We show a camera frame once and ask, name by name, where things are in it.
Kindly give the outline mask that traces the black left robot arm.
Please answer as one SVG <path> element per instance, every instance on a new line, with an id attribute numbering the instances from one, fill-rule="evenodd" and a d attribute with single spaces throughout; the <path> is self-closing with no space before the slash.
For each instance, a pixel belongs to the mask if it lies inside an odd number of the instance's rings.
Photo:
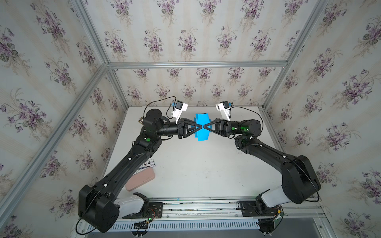
<path id="1" fill-rule="evenodd" d="M 142 123 L 139 136 L 121 162 L 94 186 L 85 185 L 79 191 L 80 220 L 86 221 L 101 233 L 110 230 L 117 221 L 120 214 L 120 209 L 114 203 L 117 196 L 136 170 L 158 150 L 162 136 L 178 135 L 179 138 L 186 138 L 203 128 L 186 118 L 170 122 L 159 109 L 149 110 Z"/>

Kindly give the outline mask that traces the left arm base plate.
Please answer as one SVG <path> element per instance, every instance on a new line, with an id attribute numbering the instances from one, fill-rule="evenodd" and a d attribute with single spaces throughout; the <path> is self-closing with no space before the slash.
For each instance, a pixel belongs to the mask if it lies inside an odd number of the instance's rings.
<path id="1" fill-rule="evenodd" d="M 122 216 L 122 219 L 162 218 L 163 205 L 163 202 L 149 202 L 142 207 L 140 212 Z"/>

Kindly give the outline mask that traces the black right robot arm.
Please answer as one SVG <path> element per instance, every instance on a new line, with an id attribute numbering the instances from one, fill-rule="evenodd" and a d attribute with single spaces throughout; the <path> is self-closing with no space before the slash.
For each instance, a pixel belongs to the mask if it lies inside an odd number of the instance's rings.
<path id="1" fill-rule="evenodd" d="M 238 150 L 259 158 L 280 172 L 281 186 L 269 189 L 256 197 L 255 208 L 259 212 L 289 202 L 301 204 L 312 195 L 318 195 L 321 185 L 310 160 L 304 155 L 286 154 L 260 141 L 260 121 L 235 122 L 217 119 L 203 128 L 222 137 L 236 135 L 234 142 Z"/>

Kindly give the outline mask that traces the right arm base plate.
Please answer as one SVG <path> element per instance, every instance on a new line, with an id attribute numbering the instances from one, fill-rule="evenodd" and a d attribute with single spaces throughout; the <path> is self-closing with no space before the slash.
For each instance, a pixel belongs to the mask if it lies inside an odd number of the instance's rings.
<path id="1" fill-rule="evenodd" d="M 281 205 L 267 207 L 261 200 L 239 201 L 238 208 L 243 217 L 276 217 L 282 210 Z"/>

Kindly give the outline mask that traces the blue paper sheet front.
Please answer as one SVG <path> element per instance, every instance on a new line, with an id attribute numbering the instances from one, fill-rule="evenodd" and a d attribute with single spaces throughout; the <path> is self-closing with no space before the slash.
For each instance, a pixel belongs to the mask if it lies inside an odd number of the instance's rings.
<path id="1" fill-rule="evenodd" d="M 211 122 L 211 119 L 209 118 L 209 114 L 208 113 L 195 114 L 194 119 L 198 125 L 201 125 L 200 130 L 195 133 L 195 138 L 197 138 L 197 140 L 199 142 L 200 141 L 207 141 L 209 138 L 210 131 L 205 129 L 203 126 L 205 126 L 206 124 L 209 124 Z"/>

